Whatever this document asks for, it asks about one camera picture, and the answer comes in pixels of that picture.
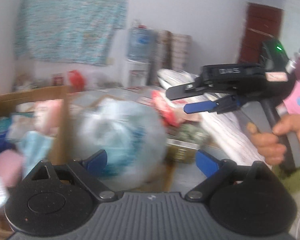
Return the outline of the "person's right hand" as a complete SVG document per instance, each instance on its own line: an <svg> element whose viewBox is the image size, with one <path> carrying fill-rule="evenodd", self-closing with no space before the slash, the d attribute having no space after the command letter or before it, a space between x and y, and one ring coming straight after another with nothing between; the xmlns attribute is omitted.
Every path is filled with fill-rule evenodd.
<svg viewBox="0 0 300 240"><path fill-rule="evenodd" d="M271 133L261 133L253 123L247 124L250 141L269 165L279 165L284 161L287 151L285 145L279 143L279 137L295 132L300 143L300 114L287 114L273 127Z"/></svg>

